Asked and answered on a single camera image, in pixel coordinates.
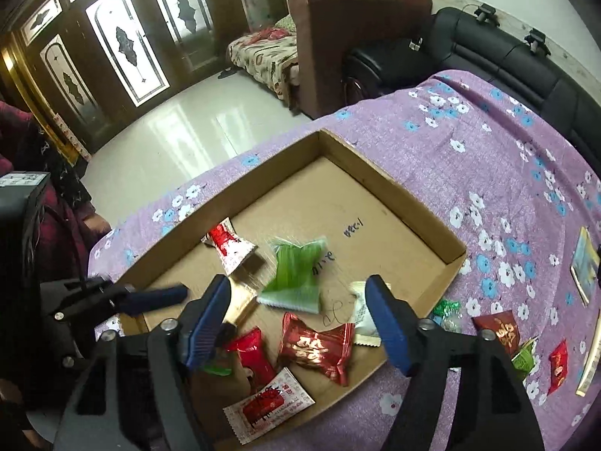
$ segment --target metal bolt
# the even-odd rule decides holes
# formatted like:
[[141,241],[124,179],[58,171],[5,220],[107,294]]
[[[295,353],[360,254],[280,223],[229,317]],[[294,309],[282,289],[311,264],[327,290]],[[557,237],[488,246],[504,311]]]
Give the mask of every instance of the metal bolt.
[[494,341],[497,338],[497,334],[490,329],[482,329],[480,331],[480,337],[482,337],[482,339],[485,341]]
[[431,319],[420,319],[417,325],[423,331],[431,331],[436,327],[436,322]]
[[109,329],[108,331],[104,331],[102,334],[100,334],[100,338],[106,342],[112,341],[113,339],[115,339],[115,337],[116,337],[116,331],[114,331],[112,329]]
[[64,358],[62,358],[62,367],[63,368],[72,368],[74,364],[75,364],[75,360],[73,358],[71,358],[70,356],[65,356]]
[[165,319],[160,323],[160,328],[165,332],[172,331],[177,327],[177,321],[175,319]]

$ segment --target purple tablecloth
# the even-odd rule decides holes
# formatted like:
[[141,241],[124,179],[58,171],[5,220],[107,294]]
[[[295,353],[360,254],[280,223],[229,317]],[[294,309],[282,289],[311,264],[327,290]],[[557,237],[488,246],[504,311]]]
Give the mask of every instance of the purple tablecloth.
[[[511,309],[522,341],[540,336],[525,387],[546,449],[560,449],[601,387],[575,395],[601,297],[597,290],[585,308],[569,271],[581,226],[601,242],[601,181],[551,126],[469,73],[362,101],[200,175],[116,227],[92,250],[90,272],[117,279],[188,212],[320,128],[386,170],[465,242],[469,259],[446,294],[462,303],[464,333],[475,333],[470,317]],[[563,339],[567,379],[548,396],[549,354]],[[387,364],[323,418],[261,449],[377,450],[408,382]],[[458,382],[450,373],[433,450],[446,446]]]

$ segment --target tiled floor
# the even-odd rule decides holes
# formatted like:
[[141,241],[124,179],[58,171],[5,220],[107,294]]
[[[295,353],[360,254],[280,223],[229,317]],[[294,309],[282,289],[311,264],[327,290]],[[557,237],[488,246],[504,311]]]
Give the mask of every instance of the tiled floor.
[[111,224],[223,161],[310,119],[293,115],[246,73],[197,83],[134,122],[83,177]]

